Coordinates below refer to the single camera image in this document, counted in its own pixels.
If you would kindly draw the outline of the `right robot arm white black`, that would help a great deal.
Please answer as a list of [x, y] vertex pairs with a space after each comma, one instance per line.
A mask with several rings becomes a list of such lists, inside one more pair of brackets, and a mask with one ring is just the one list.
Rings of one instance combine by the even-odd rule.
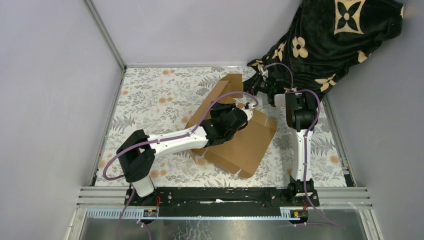
[[264, 93], [268, 104], [283, 108], [293, 144], [294, 160], [290, 184], [312, 187], [311, 144], [321, 113], [320, 98], [311, 90], [283, 87], [283, 79], [276, 74], [268, 77], [255, 74], [243, 82], [243, 90], [252, 95]]

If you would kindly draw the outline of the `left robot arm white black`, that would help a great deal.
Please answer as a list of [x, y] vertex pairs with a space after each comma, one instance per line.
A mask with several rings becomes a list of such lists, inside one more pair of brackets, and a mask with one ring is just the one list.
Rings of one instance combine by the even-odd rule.
[[155, 159], [228, 142], [247, 126], [254, 111], [249, 105], [239, 108], [234, 103], [215, 103], [209, 113], [209, 119], [176, 132], [149, 136], [142, 129], [136, 130], [117, 150], [123, 176], [142, 205], [155, 200], [155, 187], [149, 176]]

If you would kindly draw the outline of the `brown cardboard box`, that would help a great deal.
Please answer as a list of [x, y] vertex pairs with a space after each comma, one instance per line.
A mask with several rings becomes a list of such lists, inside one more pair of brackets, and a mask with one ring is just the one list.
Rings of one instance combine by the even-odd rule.
[[[186, 127], [195, 126], [218, 97], [230, 92], [236, 92], [225, 96], [218, 101], [220, 104], [235, 104], [236, 98], [242, 98], [243, 90], [242, 75], [229, 73], [220, 79], [211, 92], [203, 100]], [[192, 149], [190, 155], [204, 156], [204, 158], [216, 166], [232, 173], [239, 174], [241, 178], [251, 178], [259, 167], [271, 141], [277, 131], [275, 118], [254, 109], [252, 118], [245, 128], [238, 130], [229, 141], [217, 146], [209, 146], [202, 149]]]

